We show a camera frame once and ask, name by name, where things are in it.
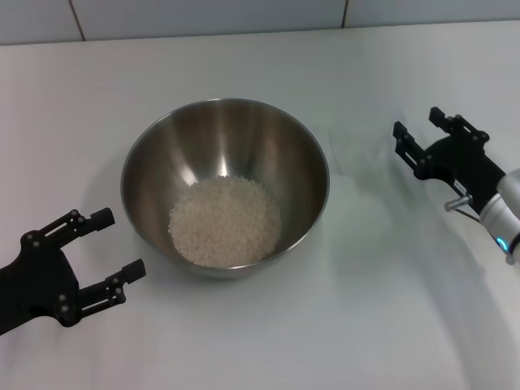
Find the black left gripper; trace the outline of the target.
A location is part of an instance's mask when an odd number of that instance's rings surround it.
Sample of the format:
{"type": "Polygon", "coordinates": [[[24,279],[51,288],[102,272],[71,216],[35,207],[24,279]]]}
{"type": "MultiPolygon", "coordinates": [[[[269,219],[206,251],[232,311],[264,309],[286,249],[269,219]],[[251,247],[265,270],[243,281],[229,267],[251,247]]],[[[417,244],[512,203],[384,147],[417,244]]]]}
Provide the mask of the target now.
{"type": "Polygon", "coordinates": [[[123,304],[124,285],[146,276],[142,259],[79,290],[76,275],[61,250],[75,239],[114,223],[108,207],[88,218],[74,209],[39,231],[23,235],[18,256],[1,269],[1,333],[38,317],[51,317],[64,327],[72,327],[85,317],[123,304]]]}

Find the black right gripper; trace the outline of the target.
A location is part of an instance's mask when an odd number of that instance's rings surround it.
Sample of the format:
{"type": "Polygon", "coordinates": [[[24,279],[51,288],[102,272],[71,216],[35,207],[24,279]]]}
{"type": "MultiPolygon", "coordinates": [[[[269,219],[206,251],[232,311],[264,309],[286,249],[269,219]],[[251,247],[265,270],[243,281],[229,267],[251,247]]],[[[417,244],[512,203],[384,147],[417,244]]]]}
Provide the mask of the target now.
{"type": "Polygon", "coordinates": [[[477,214],[497,194],[497,185],[505,176],[484,151],[490,136],[478,130],[461,115],[447,116],[434,106],[429,121],[449,136],[422,149],[407,128],[396,121],[392,135],[395,152],[419,180],[436,179],[448,184],[461,196],[470,195],[470,207],[477,214]]]}

